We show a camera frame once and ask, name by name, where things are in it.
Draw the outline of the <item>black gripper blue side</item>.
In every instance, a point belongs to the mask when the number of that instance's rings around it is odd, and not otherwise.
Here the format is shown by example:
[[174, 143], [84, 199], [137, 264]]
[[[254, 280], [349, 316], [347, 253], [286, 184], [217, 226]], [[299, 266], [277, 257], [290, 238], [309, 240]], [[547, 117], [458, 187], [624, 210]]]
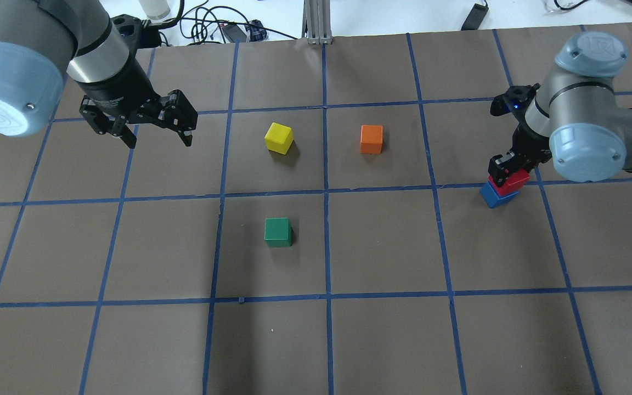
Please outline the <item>black gripper blue side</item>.
[[499, 117], [512, 114], [517, 127], [512, 134], [511, 148], [504, 155], [494, 155], [489, 160], [488, 173], [499, 187], [512, 173], [524, 168], [530, 175], [534, 165], [551, 160], [549, 138], [542, 137], [526, 120], [529, 109], [535, 109], [534, 99], [541, 85], [511, 86], [497, 95], [490, 105], [490, 115]]

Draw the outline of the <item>black gripper red side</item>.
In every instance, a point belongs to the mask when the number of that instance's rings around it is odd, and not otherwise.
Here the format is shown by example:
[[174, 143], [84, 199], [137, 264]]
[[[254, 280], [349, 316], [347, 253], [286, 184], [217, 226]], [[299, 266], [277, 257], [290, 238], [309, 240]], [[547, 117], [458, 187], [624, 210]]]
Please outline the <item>black gripper red side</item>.
[[137, 137], [127, 126], [128, 115], [144, 108], [141, 111], [144, 122], [155, 118], [156, 125], [177, 133], [185, 147], [191, 146], [198, 112], [181, 90], [160, 97], [135, 58], [128, 58], [118, 73], [107, 80], [78, 82], [78, 85], [92, 100], [82, 101], [78, 110], [97, 135], [111, 135], [129, 149], [135, 149]]

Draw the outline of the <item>robot arm near red block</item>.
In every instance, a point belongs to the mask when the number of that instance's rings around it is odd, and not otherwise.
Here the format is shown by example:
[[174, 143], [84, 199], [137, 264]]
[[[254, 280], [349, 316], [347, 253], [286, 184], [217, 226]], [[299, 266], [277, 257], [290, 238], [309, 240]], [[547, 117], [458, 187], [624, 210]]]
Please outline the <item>robot arm near red block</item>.
[[70, 78], [84, 93], [78, 110], [98, 135], [133, 149], [129, 126], [150, 123], [191, 146], [195, 108], [178, 89], [156, 93], [136, 58], [149, 35], [158, 42], [171, 25], [110, 16], [98, 1], [0, 1], [0, 135], [42, 130]]

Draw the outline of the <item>robot arm near blue block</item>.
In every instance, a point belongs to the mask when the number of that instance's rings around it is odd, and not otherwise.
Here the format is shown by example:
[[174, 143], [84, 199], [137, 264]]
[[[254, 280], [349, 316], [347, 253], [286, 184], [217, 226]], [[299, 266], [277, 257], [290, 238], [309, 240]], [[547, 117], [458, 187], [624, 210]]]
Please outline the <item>robot arm near blue block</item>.
[[[489, 160], [489, 179], [482, 188], [489, 207], [511, 200], [530, 173], [546, 163], [574, 190], [597, 192], [579, 207], [599, 209], [609, 199], [617, 173], [632, 173], [632, 108], [617, 105], [613, 83], [628, 59], [625, 44], [611, 33], [582, 31], [563, 45], [544, 82], [511, 86], [492, 100], [490, 114], [512, 114], [517, 127], [509, 150]], [[580, 285], [579, 276], [567, 270], [570, 244], [557, 233], [559, 214], [549, 202], [544, 206], [592, 387], [607, 394], [610, 384], [627, 382], [632, 362], [626, 353], [600, 360], [599, 338], [590, 332], [599, 320], [582, 317], [580, 303], [604, 295], [604, 311], [617, 318], [632, 308], [632, 285]], [[619, 393], [632, 393], [632, 385]]]

